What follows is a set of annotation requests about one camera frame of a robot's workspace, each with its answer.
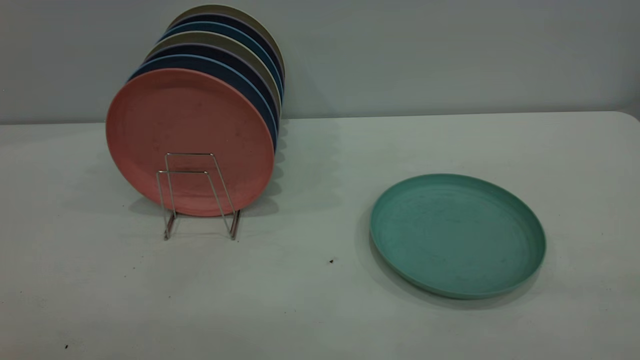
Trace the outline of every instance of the pink plate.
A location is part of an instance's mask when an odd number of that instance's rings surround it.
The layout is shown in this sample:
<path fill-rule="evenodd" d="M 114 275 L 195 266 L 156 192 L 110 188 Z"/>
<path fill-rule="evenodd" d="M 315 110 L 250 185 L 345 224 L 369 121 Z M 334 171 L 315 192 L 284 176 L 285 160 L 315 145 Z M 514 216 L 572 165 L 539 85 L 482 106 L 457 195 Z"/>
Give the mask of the pink plate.
<path fill-rule="evenodd" d="M 122 175 L 142 195 L 160 204 L 156 172 L 167 152 L 216 155 L 235 209 L 255 201 L 273 171 L 267 125 L 251 102 L 213 76 L 161 69 L 128 82 L 107 115 L 107 144 Z M 231 212 L 213 159 L 169 157 L 170 170 L 209 172 L 225 214 Z M 166 174 L 160 175 L 164 206 L 171 208 Z M 175 209 L 211 217 L 220 209 L 203 174 L 171 175 Z"/>

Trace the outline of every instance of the gray wall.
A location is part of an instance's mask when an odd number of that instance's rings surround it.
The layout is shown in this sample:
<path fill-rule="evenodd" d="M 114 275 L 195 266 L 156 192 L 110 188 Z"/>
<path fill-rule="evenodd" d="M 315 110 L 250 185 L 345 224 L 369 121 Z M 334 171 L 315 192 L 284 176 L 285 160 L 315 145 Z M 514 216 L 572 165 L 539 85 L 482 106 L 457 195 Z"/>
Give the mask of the gray wall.
<path fill-rule="evenodd" d="M 0 121 L 101 121 L 192 0 L 0 0 Z M 285 117 L 612 110 L 640 94 L 638 0 L 226 1 L 287 62 Z"/>

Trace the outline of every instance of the wire stand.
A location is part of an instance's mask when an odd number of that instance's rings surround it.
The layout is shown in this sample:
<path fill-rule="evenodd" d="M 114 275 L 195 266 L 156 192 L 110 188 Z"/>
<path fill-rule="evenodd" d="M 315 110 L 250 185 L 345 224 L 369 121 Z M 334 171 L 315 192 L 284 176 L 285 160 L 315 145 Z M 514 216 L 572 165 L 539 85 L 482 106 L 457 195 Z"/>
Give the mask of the wire stand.
<path fill-rule="evenodd" d="M 231 210 L 233 211 L 233 220 L 231 221 L 231 226 L 229 226 L 227 222 L 227 217 L 222 210 L 222 205 L 220 205 L 220 199 L 218 198 L 218 193 L 216 192 L 215 187 L 213 186 L 213 181 L 211 181 L 211 175 L 208 171 L 171 171 L 169 170 L 169 157 L 170 156 L 210 156 L 213 159 L 213 162 L 216 164 L 216 170 L 218 171 L 218 176 L 220 176 L 220 181 L 222 182 L 222 187 L 225 189 L 225 193 L 227 193 L 227 199 L 229 200 L 229 205 L 231 205 Z M 227 232 L 229 233 L 229 237 L 231 240 L 236 239 L 236 232 L 238 228 L 238 222 L 240 221 L 240 210 L 236 210 L 234 208 L 233 203 L 231 202 L 231 196 L 229 195 L 229 191 L 227 190 L 227 186 L 225 184 L 224 178 L 222 178 L 222 172 L 220 171 L 220 167 L 218 166 L 218 160 L 216 160 L 216 156 L 214 154 L 206 154 L 206 153 L 186 153 L 186 152 L 167 152 L 164 155 L 164 165 L 166 170 L 158 170 L 156 172 L 156 181 L 158 183 L 158 191 L 160 192 L 160 206 L 162 207 L 163 218 L 164 218 L 164 240 L 169 240 L 171 237 L 171 229 L 173 227 L 173 222 L 178 217 L 178 214 L 175 211 L 175 202 L 173 201 L 173 188 L 171 186 L 171 174 L 200 174 L 206 175 L 209 184 L 211 185 L 211 190 L 213 191 L 213 196 L 216 198 L 216 202 L 218 203 L 218 209 L 220 209 L 220 215 L 222 216 L 222 220 L 225 222 L 225 227 L 227 228 Z M 167 221 L 166 219 L 166 210 L 164 207 L 164 199 L 162 194 L 162 187 L 160 185 L 160 174 L 166 174 L 167 182 L 169 184 L 169 195 L 171 195 L 171 217 Z"/>

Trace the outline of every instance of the stack of plates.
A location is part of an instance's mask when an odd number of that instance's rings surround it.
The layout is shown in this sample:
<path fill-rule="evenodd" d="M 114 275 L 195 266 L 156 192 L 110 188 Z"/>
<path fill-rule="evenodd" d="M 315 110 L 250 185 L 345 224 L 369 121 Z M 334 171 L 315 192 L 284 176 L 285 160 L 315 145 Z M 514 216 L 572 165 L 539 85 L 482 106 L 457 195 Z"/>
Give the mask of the stack of plates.
<path fill-rule="evenodd" d="M 256 200 L 274 165 L 284 94 L 284 63 L 257 20 L 228 6 L 204 5 L 179 15 L 113 99 L 107 143 L 118 169 L 160 203 L 156 172 L 168 152 L 213 153 L 235 209 Z M 212 174 L 208 157 L 170 157 L 174 171 Z M 217 216 L 205 176 L 172 175 L 176 211 Z M 169 199 L 166 176 L 161 177 Z M 220 197 L 222 212 L 232 208 Z"/>

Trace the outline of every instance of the beige plate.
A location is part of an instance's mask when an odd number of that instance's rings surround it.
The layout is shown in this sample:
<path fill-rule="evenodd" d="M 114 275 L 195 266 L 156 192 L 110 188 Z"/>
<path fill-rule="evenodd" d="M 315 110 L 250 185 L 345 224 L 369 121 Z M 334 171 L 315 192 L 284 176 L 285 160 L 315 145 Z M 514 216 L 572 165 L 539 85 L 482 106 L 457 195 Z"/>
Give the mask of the beige plate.
<path fill-rule="evenodd" d="M 258 20 L 254 19 L 251 15 L 243 12 L 242 10 L 238 10 L 236 8 L 232 8 L 231 6 L 225 6 L 220 4 L 196 6 L 178 15 L 178 17 L 176 17 L 171 22 L 171 24 L 167 29 L 171 28 L 174 24 L 181 21 L 182 19 L 185 19 L 190 16 L 194 16 L 194 15 L 204 14 L 204 13 L 217 13 L 220 15 L 235 17 L 236 19 L 245 22 L 247 25 L 251 26 L 256 31 L 258 31 L 260 35 L 262 35 L 262 37 L 264 37 L 264 39 L 267 40 L 271 45 L 271 47 L 275 50 L 276 55 L 278 56 L 278 59 L 282 64 L 282 77 L 283 78 L 285 77 L 284 60 L 282 59 L 282 53 L 280 52 L 280 48 L 278 47 L 278 44 L 276 44 L 276 40 L 271 36 L 271 34 L 269 34 L 267 29 Z"/>
<path fill-rule="evenodd" d="M 204 44 L 219 47 L 220 49 L 224 49 L 246 61 L 249 66 L 253 67 L 258 72 L 260 77 L 269 87 L 271 93 L 276 97 L 276 106 L 278 107 L 278 113 L 280 113 L 282 94 L 278 91 L 276 81 L 271 75 L 269 69 L 267 69 L 266 65 L 253 51 L 225 35 L 210 33 L 208 31 L 187 31 L 184 33 L 178 33 L 157 43 L 149 52 L 145 61 L 162 49 L 181 44 Z"/>

